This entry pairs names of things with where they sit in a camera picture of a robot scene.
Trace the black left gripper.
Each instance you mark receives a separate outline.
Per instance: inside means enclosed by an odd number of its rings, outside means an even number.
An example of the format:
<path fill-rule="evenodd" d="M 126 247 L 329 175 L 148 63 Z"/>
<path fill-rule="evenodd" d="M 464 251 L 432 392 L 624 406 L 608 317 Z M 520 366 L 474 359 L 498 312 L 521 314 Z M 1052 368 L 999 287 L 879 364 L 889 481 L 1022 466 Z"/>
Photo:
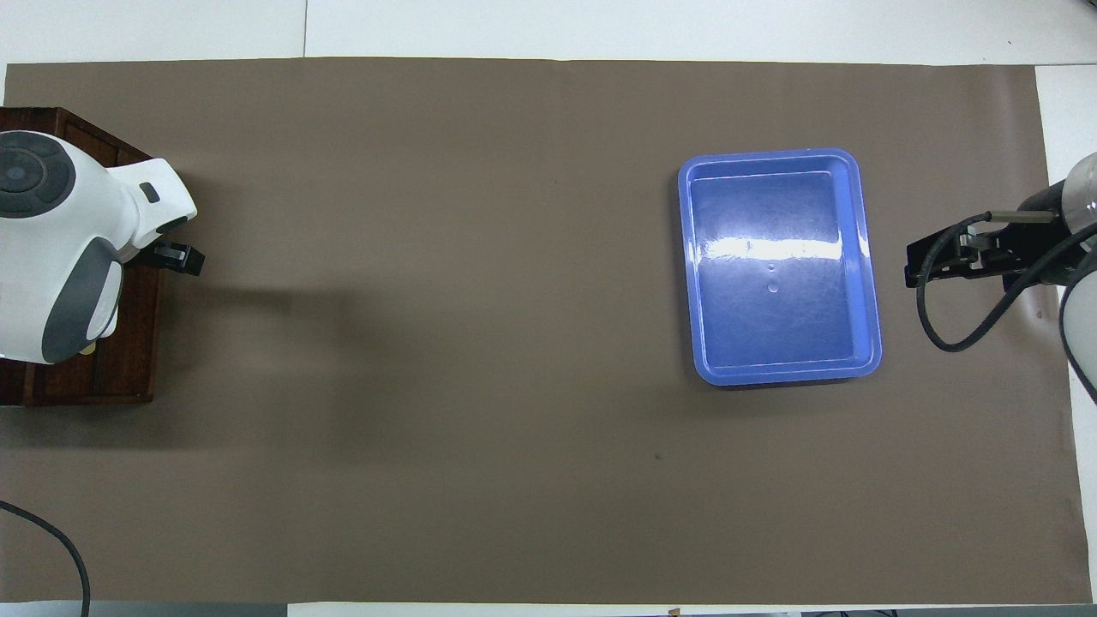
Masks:
<path fill-rule="evenodd" d="M 135 256 L 135 262 L 146 268 L 200 277 L 205 255 L 186 243 L 152 242 Z"/>

